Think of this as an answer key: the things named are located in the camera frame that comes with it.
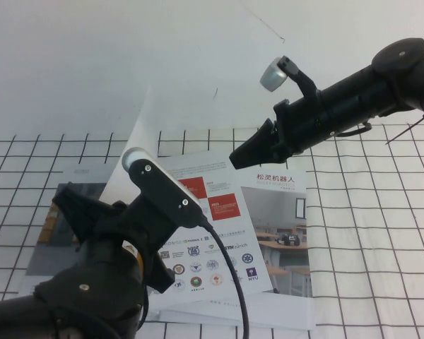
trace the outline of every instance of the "grid mat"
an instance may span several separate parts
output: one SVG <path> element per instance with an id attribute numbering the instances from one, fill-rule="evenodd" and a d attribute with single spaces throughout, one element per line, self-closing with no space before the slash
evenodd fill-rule
<path id="1" fill-rule="evenodd" d="M 307 224 L 317 327 L 253 328 L 252 338 L 424 339 L 424 125 L 374 125 L 284 166 L 308 176 Z M 160 132 L 159 156 L 230 153 L 256 129 Z M 117 163 L 125 136 L 0 138 L 0 300 L 15 297 L 63 168 Z M 232 326 L 147 323 L 137 338 L 241 338 Z"/>

